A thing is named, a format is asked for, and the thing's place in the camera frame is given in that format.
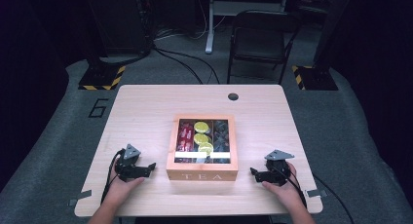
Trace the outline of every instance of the person's left hand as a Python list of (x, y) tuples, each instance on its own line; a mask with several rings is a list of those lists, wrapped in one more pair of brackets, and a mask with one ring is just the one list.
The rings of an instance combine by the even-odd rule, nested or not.
[(122, 181), (115, 172), (116, 162), (117, 160), (112, 167), (109, 181), (112, 181), (113, 178), (115, 179), (112, 181), (109, 187), (109, 191), (106, 194), (104, 202), (108, 203), (109, 205), (113, 205), (114, 207), (119, 207), (128, 198), (131, 191), (139, 184), (141, 184), (145, 180), (145, 178), (139, 177), (127, 182)]

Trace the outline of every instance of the black chair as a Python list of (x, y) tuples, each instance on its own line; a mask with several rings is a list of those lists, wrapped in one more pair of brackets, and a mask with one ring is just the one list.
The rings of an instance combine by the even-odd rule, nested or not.
[[(233, 21), (230, 57), (228, 62), (227, 84), (231, 76), (276, 80), (262, 76), (263, 67), (249, 66), (244, 73), (235, 73), (232, 69), (234, 60), (272, 63), (273, 71), (282, 64), (279, 85), (288, 61), (293, 41), (300, 29), (300, 19), (291, 13), (248, 10), (237, 14)], [(289, 34), (288, 42), (284, 35)]]

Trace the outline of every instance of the wooden box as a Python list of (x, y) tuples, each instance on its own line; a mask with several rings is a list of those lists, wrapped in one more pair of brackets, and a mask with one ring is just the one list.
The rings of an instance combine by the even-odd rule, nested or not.
[(167, 173), (170, 180), (235, 181), (238, 158), (234, 116), (175, 116)]

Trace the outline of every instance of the yellow and black striped tape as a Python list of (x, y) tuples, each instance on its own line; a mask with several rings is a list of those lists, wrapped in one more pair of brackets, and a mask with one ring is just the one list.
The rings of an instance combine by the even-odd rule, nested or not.
[(79, 90), (114, 90), (118, 86), (119, 82), (121, 81), (121, 77), (124, 74), (125, 66), (119, 68), (118, 73), (116, 74), (115, 79), (113, 80), (112, 84), (109, 86), (79, 86)]
[(295, 81), (297, 82), (298, 89), (300, 90), (306, 90), (306, 87), (304, 86), (303, 79), (301, 78), (301, 75), (298, 71), (298, 67), (304, 67), (304, 68), (312, 68), (312, 66), (292, 66), (292, 71), (294, 72), (295, 76)]

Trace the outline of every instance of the table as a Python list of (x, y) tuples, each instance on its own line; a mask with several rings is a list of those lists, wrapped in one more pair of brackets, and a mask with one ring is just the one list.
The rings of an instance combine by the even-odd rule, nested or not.
[(209, 26), (206, 39), (206, 53), (212, 53), (213, 46), (213, 17), (214, 16), (235, 16), (245, 10), (262, 10), (283, 12), (286, 0), (280, 3), (255, 3), (255, 2), (232, 2), (209, 0)]
[[(237, 100), (230, 100), (236, 93)], [(175, 114), (232, 114), (238, 149), (236, 181), (170, 181), (166, 165)], [(285, 94), (278, 85), (127, 85), (119, 89), (78, 201), (77, 216), (92, 216), (110, 162), (128, 143), (141, 151), (137, 166), (157, 163), (151, 176), (119, 209), (119, 216), (197, 216), (278, 214), (286, 210), (255, 182), (249, 168), (266, 170), (274, 149), (293, 154), (302, 190), (316, 189)], [(320, 198), (306, 197), (310, 213), (322, 210)]]

